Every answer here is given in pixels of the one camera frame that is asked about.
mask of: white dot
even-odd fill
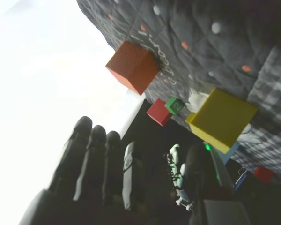
[[[209,76],[214,77],[214,72],[211,71],[208,74],[209,74]]]
[[[156,15],[160,15],[160,9],[157,6],[153,6],[153,11],[155,12]]]
[[[214,34],[219,34],[221,31],[221,25],[219,22],[215,22],[214,24],[212,24],[211,26],[211,30]]]

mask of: orange dot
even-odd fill
[[[249,72],[252,71],[251,67],[249,67],[248,65],[243,65],[243,66],[242,66],[242,70],[245,71],[245,72],[247,72],[247,73],[249,73]]]
[[[146,31],[146,26],[145,26],[144,24],[141,24],[141,25],[140,25],[140,29],[141,29],[142,31]]]
[[[181,42],[181,46],[182,46],[184,49],[188,49],[188,44],[187,44],[185,41]]]

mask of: small yellow block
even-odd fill
[[[186,122],[196,136],[225,154],[257,110],[256,106],[215,88],[200,110],[191,114]]]

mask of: robotic hand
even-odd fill
[[[92,120],[82,117],[49,188],[31,201],[20,225],[147,224],[130,204],[133,143],[127,149],[123,166],[119,134],[106,135],[102,126],[92,128]]]

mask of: red cube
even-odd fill
[[[266,184],[271,181],[273,175],[274,173],[272,171],[262,166],[258,166],[255,173],[253,174],[254,177]]]
[[[125,41],[106,65],[124,86],[141,95],[158,73],[153,55]]]
[[[165,102],[158,98],[147,111],[147,114],[161,126],[164,126],[172,116],[164,105]]]

